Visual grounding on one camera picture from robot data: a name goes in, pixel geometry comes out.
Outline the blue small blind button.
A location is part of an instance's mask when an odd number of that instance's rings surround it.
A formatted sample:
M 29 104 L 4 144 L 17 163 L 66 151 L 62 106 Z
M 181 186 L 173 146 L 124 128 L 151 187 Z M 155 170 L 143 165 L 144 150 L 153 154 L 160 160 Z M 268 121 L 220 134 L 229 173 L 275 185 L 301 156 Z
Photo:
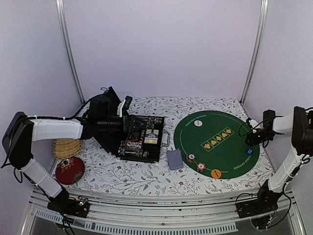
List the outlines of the blue small blind button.
M 254 150 L 249 148 L 249 149 L 246 149 L 245 153 L 248 155 L 248 156 L 253 156 L 254 155 Z

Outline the black poker chip case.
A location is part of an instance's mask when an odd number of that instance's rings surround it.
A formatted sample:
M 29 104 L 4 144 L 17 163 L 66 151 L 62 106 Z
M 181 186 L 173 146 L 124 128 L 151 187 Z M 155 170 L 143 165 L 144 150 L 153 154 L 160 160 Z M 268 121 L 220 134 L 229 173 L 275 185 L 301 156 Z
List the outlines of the black poker chip case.
M 165 118 L 129 114 L 133 98 L 120 100 L 112 87 L 87 101 L 82 118 L 87 137 L 121 160 L 157 163 L 161 153 Z

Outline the orange big blind button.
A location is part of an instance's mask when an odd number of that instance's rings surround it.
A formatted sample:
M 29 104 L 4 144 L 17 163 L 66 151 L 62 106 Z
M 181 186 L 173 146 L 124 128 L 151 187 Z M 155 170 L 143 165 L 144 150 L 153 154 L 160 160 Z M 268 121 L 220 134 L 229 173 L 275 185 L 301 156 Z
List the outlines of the orange big blind button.
M 222 172 L 218 169 L 213 169 L 211 171 L 211 177 L 214 179 L 220 179 L 222 177 Z

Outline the white dealer button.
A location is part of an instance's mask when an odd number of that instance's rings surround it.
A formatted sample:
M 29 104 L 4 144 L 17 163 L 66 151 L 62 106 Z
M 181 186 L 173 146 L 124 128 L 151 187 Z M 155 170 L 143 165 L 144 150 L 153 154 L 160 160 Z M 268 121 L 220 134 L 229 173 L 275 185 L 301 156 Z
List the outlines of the white dealer button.
M 201 126 L 203 125 L 203 122 L 202 122 L 201 120 L 195 120 L 195 121 L 194 121 L 194 125 L 195 125 L 196 127 L 201 127 Z

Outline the purple black chip stack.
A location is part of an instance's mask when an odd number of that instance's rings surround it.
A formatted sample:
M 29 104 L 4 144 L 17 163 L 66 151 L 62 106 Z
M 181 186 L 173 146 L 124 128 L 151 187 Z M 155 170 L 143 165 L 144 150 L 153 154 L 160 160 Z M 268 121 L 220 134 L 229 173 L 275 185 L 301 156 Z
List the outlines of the purple black chip stack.
M 190 153 L 186 156 L 186 160 L 189 162 L 189 163 L 194 163 L 195 160 L 196 160 L 196 155 L 193 154 L 193 153 Z

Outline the red triangle all-in marker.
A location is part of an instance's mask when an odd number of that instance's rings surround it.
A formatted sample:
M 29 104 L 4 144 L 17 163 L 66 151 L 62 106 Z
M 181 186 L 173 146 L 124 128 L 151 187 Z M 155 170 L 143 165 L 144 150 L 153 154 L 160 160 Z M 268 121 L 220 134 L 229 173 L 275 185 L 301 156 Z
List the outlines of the red triangle all-in marker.
M 133 133 L 128 133 L 126 141 L 138 141 L 138 137 Z

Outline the boxed playing cards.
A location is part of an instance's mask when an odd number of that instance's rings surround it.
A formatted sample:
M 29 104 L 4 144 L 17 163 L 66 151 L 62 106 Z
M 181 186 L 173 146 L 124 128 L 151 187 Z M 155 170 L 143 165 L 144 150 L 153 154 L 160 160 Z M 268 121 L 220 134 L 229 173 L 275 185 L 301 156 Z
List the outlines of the boxed playing cards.
M 159 130 L 147 129 L 145 132 L 144 143 L 146 144 L 157 144 L 159 136 Z

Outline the poker chip row near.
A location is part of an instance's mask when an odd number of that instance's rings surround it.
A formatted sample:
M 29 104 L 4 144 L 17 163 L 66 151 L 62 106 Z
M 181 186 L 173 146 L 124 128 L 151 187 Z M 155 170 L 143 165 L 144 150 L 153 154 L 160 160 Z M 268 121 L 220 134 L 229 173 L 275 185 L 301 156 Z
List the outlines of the poker chip row near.
M 139 141 L 122 141 L 118 149 L 119 156 L 132 156 L 138 158 L 147 158 L 150 153 L 143 149 L 142 142 Z

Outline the green poker felt mat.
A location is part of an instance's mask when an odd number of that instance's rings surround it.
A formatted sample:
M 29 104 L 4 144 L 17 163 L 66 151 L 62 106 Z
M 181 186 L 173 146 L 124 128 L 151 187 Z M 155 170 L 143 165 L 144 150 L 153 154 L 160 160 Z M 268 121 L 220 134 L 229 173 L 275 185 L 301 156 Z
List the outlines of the green poker felt mat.
M 201 120 L 203 125 L 196 127 L 195 120 Z M 218 169 L 222 172 L 220 179 L 229 180 L 245 175 L 258 162 L 260 147 L 245 143 L 244 135 L 249 131 L 250 127 L 234 115 L 220 111 L 199 111 L 177 124 L 173 140 L 188 167 L 210 178 L 211 171 Z M 254 150 L 253 156 L 245 153 L 249 148 Z M 196 155 L 194 163 L 186 160 L 190 153 Z M 206 170 L 197 171 L 198 163 L 204 163 Z

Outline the blue playing card deck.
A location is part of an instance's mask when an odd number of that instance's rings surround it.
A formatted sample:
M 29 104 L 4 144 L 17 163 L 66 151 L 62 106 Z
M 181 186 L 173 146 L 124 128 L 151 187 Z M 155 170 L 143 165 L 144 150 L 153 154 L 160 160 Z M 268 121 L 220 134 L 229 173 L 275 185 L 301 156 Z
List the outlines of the blue playing card deck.
M 183 168 L 182 154 L 179 149 L 167 151 L 166 156 L 170 170 L 177 170 Z

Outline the woven wicker basket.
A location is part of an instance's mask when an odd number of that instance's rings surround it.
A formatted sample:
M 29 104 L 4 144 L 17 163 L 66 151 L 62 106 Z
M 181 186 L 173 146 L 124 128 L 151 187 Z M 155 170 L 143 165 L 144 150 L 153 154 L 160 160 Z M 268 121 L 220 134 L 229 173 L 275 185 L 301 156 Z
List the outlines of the woven wicker basket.
M 82 149 L 82 142 L 74 139 L 57 139 L 53 145 L 53 156 L 58 160 L 75 156 Z

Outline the red embroidered round cushion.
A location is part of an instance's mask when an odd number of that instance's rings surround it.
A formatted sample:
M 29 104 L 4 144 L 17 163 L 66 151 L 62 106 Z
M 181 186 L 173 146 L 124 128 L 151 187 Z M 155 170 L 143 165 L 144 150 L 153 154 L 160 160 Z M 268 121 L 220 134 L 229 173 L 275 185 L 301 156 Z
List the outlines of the red embroidered round cushion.
M 80 158 L 71 157 L 59 162 L 55 170 L 55 177 L 63 185 L 72 185 L 82 178 L 84 172 L 84 162 Z

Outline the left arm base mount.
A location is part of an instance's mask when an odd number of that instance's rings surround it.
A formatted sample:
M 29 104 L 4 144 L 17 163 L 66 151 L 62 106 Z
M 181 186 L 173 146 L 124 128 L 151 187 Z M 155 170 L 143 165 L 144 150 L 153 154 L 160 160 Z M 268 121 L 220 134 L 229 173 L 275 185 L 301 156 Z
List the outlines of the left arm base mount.
M 61 215 L 73 215 L 76 217 L 87 218 L 89 213 L 90 203 L 89 199 L 84 196 L 78 196 L 71 199 L 67 196 L 61 198 L 48 197 L 49 203 L 47 208 L 56 211 Z

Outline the right aluminium frame post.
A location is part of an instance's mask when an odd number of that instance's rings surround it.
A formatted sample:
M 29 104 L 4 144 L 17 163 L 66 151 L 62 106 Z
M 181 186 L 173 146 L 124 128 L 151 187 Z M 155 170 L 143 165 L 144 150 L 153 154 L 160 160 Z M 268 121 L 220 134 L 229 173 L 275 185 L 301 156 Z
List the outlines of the right aluminium frame post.
M 240 103 L 244 106 L 247 98 L 250 87 L 252 85 L 252 80 L 254 77 L 254 72 L 257 65 L 258 55 L 262 44 L 262 38 L 266 26 L 266 19 L 267 19 L 267 12 L 268 12 L 268 0 L 261 0 L 260 12 L 259 12 L 259 20 L 256 30 L 256 37 L 254 42 L 254 47 L 252 51 L 252 56 L 247 72 L 246 81 L 244 84 L 243 92 L 241 94 Z

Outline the left aluminium frame post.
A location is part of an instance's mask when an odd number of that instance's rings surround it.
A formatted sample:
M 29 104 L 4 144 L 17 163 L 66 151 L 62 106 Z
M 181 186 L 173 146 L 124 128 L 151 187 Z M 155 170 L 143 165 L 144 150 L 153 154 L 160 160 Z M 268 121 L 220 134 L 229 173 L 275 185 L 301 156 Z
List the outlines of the left aluminium frame post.
M 63 0 L 56 0 L 56 10 L 57 10 L 57 16 L 58 16 L 58 21 L 59 21 L 59 26 L 60 26 L 60 31 L 61 31 L 61 36 L 63 39 L 64 47 L 65 47 L 65 53 L 67 57 L 67 61 L 69 64 L 69 69 L 70 73 L 73 79 L 73 84 L 78 96 L 78 99 L 81 104 L 85 102 L 83 90 L 81 87 L 81 83 L 78 77 L 72 49 L 71 49 L 71 44 L 70 44 L 70 38 L 69 38 L 69 33 L 68 33 L 68 28 L 67 28 L 67 21 L 66 21 L 66 14 L 65 14 L 65 8 L 64 8 L 64 1 Z

